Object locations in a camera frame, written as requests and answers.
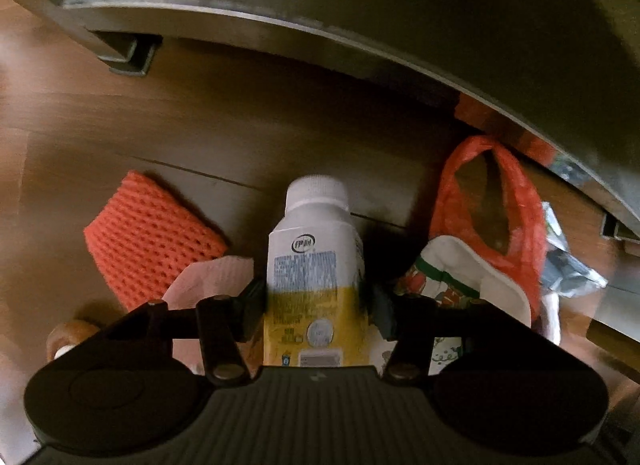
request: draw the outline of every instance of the bottle cap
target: bottle cap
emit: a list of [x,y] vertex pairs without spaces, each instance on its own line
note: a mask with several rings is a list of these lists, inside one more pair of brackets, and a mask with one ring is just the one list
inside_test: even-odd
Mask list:
[[304,176],[289,185],[285,213],[309,203],[328,203],[349,212],[347,190],[340,180],[331,176]]

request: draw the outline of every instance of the red mesh fruit sleeve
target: red mesh fruit sleeve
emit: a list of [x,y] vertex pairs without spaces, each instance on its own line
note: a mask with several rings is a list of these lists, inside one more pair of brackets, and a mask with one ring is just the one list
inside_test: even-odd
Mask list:
[[84,239],[107,285],[128,311],[160,299],[191,263],[226,251],[220,235],[134,170],[84,229]]

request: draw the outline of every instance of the red plastic bag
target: red plastic bag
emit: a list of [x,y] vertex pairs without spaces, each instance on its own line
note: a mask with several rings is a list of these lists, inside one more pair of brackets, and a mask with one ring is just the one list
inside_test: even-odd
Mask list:
[[[456,180],[456,171],[486,150],[494,152],[502,179],[502,201],[509,220],[506,255],[488,247],[474,229],[471,214]],[[540,311],[540,274],[546,257],[545,220],[540,196],[518,160],[497,140],[472,136],[447,160],[431,219],[429,238],[454,236],[464,241],[496,270],[511,277],[529,299],[532,320]]]

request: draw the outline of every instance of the wooden floor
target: wooden floor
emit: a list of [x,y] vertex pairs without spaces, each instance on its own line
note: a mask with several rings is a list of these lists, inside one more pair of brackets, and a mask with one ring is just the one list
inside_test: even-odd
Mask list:
[[[368,259],[386,263],[369,268],[401,273],[426,241],[444,161],[473,133],[367,83],[220,45],[165,39],[147,77],[117,76],[0,0],[0,330],[34,371],[56,324],[120,314],[82,229],[132,168],[217,224],[232,253],[254,257],[258,269],[290,181],[335,175],[350,190]],[[620,248],[599,236],[602,210],[525,165],[575,255],[615,276]],[[460,179],[482,191],[482,162]],[[495,199],[483,203],[478,227],[499,243],[504,221]],[[597,302],[574,307],[593,315]]]

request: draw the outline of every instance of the white plastic bottle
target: white plastic bottle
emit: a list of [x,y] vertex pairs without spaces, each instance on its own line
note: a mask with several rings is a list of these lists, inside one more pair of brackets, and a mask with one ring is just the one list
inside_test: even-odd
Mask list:
[[368,364],[363,276],[362,242],[344,185],[322,175],[295,180],[285,216],[269,236],[265,365]]

